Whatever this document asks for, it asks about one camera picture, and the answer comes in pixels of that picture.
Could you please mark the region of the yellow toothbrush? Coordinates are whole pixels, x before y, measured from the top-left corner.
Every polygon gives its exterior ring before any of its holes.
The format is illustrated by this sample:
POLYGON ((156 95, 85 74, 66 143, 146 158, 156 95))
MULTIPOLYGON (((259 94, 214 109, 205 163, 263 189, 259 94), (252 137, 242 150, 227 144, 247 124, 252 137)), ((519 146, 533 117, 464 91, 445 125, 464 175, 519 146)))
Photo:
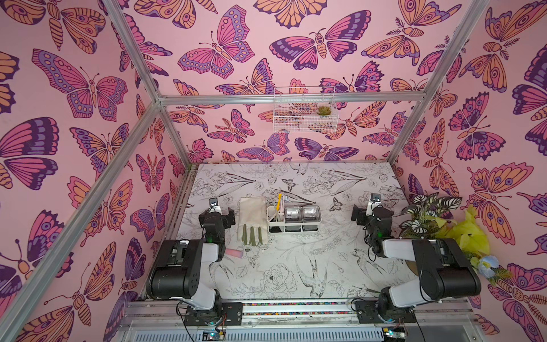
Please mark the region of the yellow toothbrush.
POLYGON ((279 213, 282 210, 283 207, 283 194, 279 193, 276 203, 276 212, 279 213))

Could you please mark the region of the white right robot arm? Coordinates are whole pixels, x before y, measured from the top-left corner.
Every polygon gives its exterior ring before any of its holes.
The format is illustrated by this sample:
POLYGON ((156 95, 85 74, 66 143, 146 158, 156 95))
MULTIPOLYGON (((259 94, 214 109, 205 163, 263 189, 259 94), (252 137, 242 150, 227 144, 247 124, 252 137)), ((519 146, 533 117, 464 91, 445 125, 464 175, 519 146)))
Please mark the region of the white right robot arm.
POLYGON ((380 291, 375 305, 379 314, 480 294, 479 277, 454 239, 396 239, 391 236, 393 215, 382 205, 355 205, 351 213, 351 220, 365 229, 364 240, 373 256, 414 262, 417 267, 416 279, 380 291))

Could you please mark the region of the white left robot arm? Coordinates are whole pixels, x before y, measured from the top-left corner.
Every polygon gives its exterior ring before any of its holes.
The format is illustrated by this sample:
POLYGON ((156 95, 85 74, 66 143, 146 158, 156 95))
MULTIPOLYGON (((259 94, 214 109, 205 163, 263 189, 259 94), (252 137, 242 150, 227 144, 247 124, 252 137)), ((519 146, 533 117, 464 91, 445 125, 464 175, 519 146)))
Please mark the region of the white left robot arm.
POLYGON ((154 300, 178 300, 195 312, 222 310, 222 300, 212 284, 209 266, 222 261, 226 252, 225 231, 236 223, 233 209, 223 215, 208 209, 199 215, 205 230, 201 239, 166 239, 160 246, 146 283, 154 300))

